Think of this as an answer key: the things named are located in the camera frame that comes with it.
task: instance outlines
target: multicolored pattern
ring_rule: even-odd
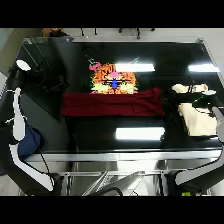
[[[137,92],[136,78],[133,72],[117,72],[115,64],[94,63],[89,60],[92,76],[92,92],[101,94],[133,94]]]

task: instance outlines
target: black table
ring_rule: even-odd
[[[153,64],[155,68],[153,72],[135,72],[139,92],[154,87],[164,92],[175,84],[191,85],[192,80],[196,85],[205,83],[209,89],[223,90],[220,74],[189,72],[188,70],[189,65],[214,64],[205,42],[199,38],[155,37],[153,39],[142,37],[140,40],[136,40],[135,37],[100,36],[74,39],[71,37],[49,38],[48,40],[34,38],[26,39],[24,46],[26,49],[22,47],[17,58],[25,60],[33,68],[36,65],[27,51],[38,61],[41,58],[39,48],[51,67],[49,69],[45,63],[45,86],[52,88],[63,80],[69,84],[69,87],[63,90],[65,92],[90,93],[92,91],[93,72],[89,70],[88,61],[90,58],[101,64],[130,63],[137,58],[138,63]],[[52,117],[59,120],[63,91],[56,91],[54,88],[50,91],[43,91],[37,87],[27,92],[27,95]],[[45,154],[57,154],[57,158],[62,158],[63,155],[67,158],[66,160],[70,160],[69,155],[79,156],[76,158],[86,156],[87,160],[92,160],[88,155],[94,154],[99,158],[100,155],[105,156],[112,153],[111,159],[116,160],[121,158],[122,153],[127,155],[127,158],[128,155],[133,158],[134,153],[137,158],[137,155],[140,156],[144,152],[205,153],[221,149],[221,144],[216,138],[189,137],[177,113],[170,114],[170,117],[167,116],[165,120],[160,117],[70,117],[66,118],[66,121],[70,135],[69,144],[60,151],[48,148]],[[153,141],[119,142],[115,139],[115,130],[118,127],[152,126],[165,127],[167,135],[162,144]]]

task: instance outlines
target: dark blue object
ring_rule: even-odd
[[[19,143],[18,146],[18,155],[22,158],[27,158],[28,156],[32,155],[36,150],[37,146],[39,146],[41,143],[41,135],[35,131],[32,127],[29,126],[29,128],[26,127],[26,135],[25,138]],[[0,176],[6,174],[5,170],[0,168]]]
[[[112,88],[113,88],[113,89],[117,89],[117,87],[118,87],[118,82],[117,82],[117,80],[112,80]]]

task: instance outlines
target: glossy black tabletop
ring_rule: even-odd
[[[136,91],[141,92],[154,87],[161,92],[175,84],[207,84],[209,89],[223,89],[216,72],[190,72],[188,66],[212,63],[203,43],[170,42],[66,42],[36,43],[48,60],[51,71],[46,68],[46,82],[57,83],[63,76],[69,84],[65,92],[91,93],[94,71],[91,61],[105,64],[153,64],[154,71],[134,72]],[[27,50],[38,58],[35,44],[26,44]],[[35,64],[27,52],[21,48],[19,59]],[[61,91],[43,91],[40,88],[27,93],[53,117],[60,117],[62,103]],[[140,152],[140,151],[187,151],[211,150],[221,147],[213,137],[189,137],[177,111],[163,104],[166,112],[161,117],[67,117],[70,144],[64,153],[99,152]],[[117,128],[164,127],[162,142],[155,140],[120,141],[116,139]]]

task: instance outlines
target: beige cloth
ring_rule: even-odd
[[[175,90],[177,93],[186,93],[189,86],[183,86],[181,84],[176,84],[172,87],[172,90]],[[203,92],[207,91],[208,86],[206,84],[195,85],[192,92]],[[208,114],[200,113],[205,112],[209,113],[208,109],[197,108],[195,110],[192,107],[191,103],[182,103],[179,105],[179,114],[183,116],[188,134],[190,136],[210,136],[216,135],[216,126],[217,120],[215,117],[210,117]]]

